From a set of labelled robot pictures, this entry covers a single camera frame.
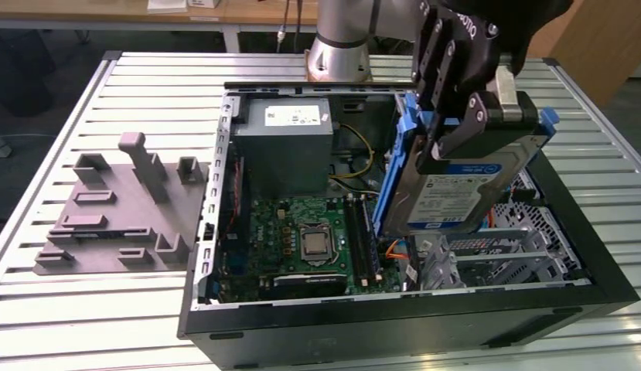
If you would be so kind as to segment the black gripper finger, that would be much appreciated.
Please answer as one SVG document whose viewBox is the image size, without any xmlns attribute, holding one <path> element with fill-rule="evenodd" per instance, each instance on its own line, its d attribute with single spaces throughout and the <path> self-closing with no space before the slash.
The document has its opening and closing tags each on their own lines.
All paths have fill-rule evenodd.
<svg viewBox="0 0 641 371">
<path fill-rule="evenodd" d="M 489 81 L 488 22 L 477 15 L 432 5 L 421 23 L 413 57 L 416 102 L 433 113 L 416 159 L 421 174 L 441 172 L 446 154 L 466 139 L 454 135 L 469 99 Z"/>
<path fill-rule="evenodd" d="M 494 94 L 505 122 L 536 122 L 536 107 L 525 91 L 517 89 L 516 77 L 509 65 L 498 65 L 494 78 L 486 84 Z"/>
</svg>

